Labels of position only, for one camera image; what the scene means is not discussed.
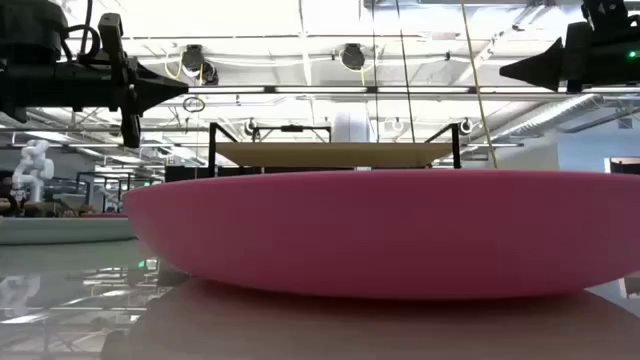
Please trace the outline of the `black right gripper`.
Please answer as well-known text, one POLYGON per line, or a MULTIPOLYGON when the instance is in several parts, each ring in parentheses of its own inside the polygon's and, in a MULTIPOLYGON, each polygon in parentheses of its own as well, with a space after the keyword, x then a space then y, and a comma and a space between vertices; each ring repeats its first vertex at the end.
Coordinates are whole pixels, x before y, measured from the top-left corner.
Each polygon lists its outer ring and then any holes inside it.
POLYGON ((557 38, 544 52, 504 65, 499 73, 557 92, 560 79, 554 74, 560 73, 563 51, 568 93, 593 86, 640 83, 640 27, 629 25, 594 30, 588 23, 570 24, 565 47, 557 38))

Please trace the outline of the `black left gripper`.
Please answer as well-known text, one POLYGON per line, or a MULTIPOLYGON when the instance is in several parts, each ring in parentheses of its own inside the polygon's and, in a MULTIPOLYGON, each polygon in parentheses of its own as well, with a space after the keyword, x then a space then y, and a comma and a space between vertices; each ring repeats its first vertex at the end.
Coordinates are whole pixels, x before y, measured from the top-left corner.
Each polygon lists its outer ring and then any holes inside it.
POLYGON ((126 147, 141 142, 141 115, 189 86, 127 59, 116 13, 97 28, 69 26, 59 12, 0 12, 0 112, 25 123, 31 107, 67 107, 79 112, 104 107, 121 113, 126 147), (136 93, 139 84, 160 90, 136 93))

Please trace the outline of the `pink round plate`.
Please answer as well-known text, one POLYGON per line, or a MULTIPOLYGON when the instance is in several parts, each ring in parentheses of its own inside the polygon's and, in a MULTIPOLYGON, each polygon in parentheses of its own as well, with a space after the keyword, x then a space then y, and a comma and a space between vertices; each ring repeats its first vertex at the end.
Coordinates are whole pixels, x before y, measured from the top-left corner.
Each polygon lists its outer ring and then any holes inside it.
POLYGON ((323 171, 126 193, 136 237, 203 279, 304 295, 480 299, 579 291, 640 271, 640 176, 323 171))

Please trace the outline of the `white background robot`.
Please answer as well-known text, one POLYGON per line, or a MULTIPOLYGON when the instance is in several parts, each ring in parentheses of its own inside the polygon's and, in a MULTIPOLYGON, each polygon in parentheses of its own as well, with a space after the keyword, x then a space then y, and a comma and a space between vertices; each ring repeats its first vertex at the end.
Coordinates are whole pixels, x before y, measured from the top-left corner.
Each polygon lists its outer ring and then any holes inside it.
POLYGON ((21 149, 21 159, 12 175, 15 190, 27 188, 29 201, 43 201, 44 181, 54 176, 54 162, 46 155, 50 143, 46 140, 29 140, 21 149))

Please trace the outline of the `long ceiling light strip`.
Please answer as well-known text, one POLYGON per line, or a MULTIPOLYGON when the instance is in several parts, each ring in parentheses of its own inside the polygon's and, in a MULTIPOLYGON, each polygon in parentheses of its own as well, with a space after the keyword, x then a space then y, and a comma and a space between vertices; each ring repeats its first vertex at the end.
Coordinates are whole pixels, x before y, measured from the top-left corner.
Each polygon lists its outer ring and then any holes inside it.
POLYGON ((456 86, 198 86, 189 94, 471 94, 476 89, 456 86))

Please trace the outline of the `white cylindrical ceiling fixture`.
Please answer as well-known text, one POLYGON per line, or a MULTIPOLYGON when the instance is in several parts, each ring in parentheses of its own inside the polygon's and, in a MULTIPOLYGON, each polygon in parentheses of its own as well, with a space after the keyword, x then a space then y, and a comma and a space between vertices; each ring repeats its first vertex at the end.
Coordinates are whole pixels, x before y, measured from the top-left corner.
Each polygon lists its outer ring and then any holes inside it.
POLYGON ((364 112, 340 111, 335 114, 331 141, 337 143, 368 143, 369 117, 364 112))

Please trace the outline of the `silver ceiling duct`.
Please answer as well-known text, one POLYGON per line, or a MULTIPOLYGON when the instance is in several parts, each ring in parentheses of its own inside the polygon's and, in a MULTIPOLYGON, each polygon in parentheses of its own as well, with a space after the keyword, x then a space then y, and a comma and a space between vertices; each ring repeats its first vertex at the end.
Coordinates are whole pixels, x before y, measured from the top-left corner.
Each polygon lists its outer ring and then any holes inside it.
POLYGON ((491 140, 498 141, 509 135, 522 133, 532 128, 547 124, 550 121, 563 117, 572 111, 581 110, 595 104, 601 100, 602 96, 597 94, 584 94, 574 96, 561 101, 553 101, 543 104, 534 110, 508 121, 505 125, 491 131, 491 140))

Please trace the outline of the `black background workstation frame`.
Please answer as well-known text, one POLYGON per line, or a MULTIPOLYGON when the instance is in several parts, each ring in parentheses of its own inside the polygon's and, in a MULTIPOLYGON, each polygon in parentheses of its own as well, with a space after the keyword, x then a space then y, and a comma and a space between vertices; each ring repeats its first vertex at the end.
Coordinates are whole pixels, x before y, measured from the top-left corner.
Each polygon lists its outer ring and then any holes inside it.
POLYGON ((116 172, 79 172, 76 174, 76 190, 84 191, 85 204, 97 212, 123 210, 123 196, 130 190, 162 184, 164 177, 116 172))

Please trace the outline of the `black background metal frame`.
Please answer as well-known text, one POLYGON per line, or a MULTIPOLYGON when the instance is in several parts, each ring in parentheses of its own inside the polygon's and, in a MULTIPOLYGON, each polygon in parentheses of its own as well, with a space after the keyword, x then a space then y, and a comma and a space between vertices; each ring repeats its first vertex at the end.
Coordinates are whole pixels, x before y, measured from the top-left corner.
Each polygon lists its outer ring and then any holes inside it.
POLYGON ((330 126, 304 126, 304 125, 282 125, 282 126, 257 126, 251 129, 251 141, 260 142, 268 137, 273 131, 283 133, 302 133, 304 131, 313 132, 321 141, 324 139, 318 134, 318 131, 326 131, 328 133, 328 142, 332 141, 332 128, 330 126))

